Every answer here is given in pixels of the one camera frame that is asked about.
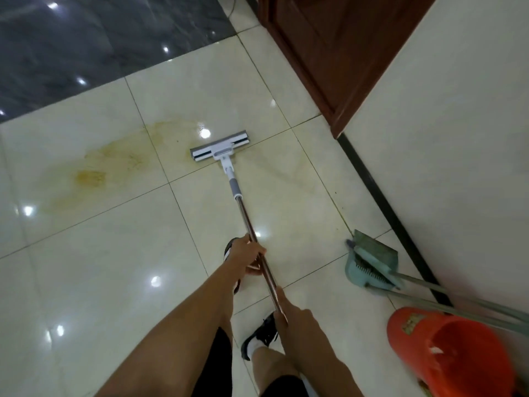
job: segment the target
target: sneaker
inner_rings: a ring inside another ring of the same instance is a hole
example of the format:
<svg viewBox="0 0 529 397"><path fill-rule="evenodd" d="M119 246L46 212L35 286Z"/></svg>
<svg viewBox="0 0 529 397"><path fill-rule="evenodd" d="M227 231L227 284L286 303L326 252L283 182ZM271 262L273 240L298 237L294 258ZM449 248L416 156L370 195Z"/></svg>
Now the sneaker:
<svg viewBox="0 0 529 397"><path fill-rule="evenodd" d="M228 256L230 255L230 249L231 249L231 246L233 245L233 241L235 241L236 239L237 237L232 238L230 242L228 242L228 245L226 245L226 248L224 249L224 261L225 262L226 262L226 259L228 259ZM239 292L239 288L241 288L241 279L237 280L237 283L235 284L235 287L233 288L234 295Z"/></svg>
<svg viewBox="0 0 529 397"><path fill-rule="evenodd" d="M263 320L263 324L259 326L257 330L244 341L244 343L242 343L242 358L247 361L250 360L248 357L248 343L252 338L255 337L268 347L272 341L277 339L277 335L276 321L274 320L274 314L271 313L265 320Z"/></svg>

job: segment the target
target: black shorts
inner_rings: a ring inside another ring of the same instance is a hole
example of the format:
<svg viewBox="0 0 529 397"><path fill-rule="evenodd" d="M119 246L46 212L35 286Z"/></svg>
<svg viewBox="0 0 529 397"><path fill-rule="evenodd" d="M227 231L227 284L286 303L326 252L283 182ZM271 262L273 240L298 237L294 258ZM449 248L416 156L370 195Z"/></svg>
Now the black shorts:
<svg viewBox="0 0 529 397"><path fill-rule="evenodd" d="M232 346L226 332L218 328L209 355L191 397L229 397L232 395ZM264 391L262 397L308 397L303 381L295 376L281 376Z"/></svg>

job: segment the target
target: orange plastic bucket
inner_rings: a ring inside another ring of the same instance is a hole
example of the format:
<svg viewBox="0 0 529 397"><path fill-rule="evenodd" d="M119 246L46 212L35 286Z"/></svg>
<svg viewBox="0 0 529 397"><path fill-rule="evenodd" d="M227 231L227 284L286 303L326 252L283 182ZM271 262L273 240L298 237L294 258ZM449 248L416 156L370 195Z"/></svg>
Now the orange plastic bucket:
<svg viewBox="0 0 529 397"><path fill-rule="evenodd" d="M389 344L435 397L510 397L514 371L484 324L412 307L388 322Z"/></svg>

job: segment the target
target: door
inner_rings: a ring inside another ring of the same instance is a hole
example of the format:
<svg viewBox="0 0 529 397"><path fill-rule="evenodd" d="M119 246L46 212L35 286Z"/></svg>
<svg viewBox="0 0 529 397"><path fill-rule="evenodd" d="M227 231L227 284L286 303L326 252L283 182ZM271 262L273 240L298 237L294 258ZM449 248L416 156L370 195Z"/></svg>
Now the door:
<svg viewBox="0 0 529 397"><path fill-rule="evenodd" d="M259 19L337 137L433 1L259 0Z"/></svg>

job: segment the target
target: person's left hand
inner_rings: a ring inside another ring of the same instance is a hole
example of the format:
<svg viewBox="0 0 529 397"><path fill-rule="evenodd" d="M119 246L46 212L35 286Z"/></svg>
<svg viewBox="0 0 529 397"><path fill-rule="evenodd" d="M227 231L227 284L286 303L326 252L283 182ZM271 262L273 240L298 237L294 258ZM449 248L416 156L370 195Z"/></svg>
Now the person's left hand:
<svg viewBox="0 0 529 397"><path fill-rule="evenodd" d="M240 270L241 277L244 274L259 276L261 270L255 260L260 253L264 255L266 248L261 246L259 242L251 242L250 235L246 234L244 237L233 241L230 254L224 264L232 265Z"/></svg>

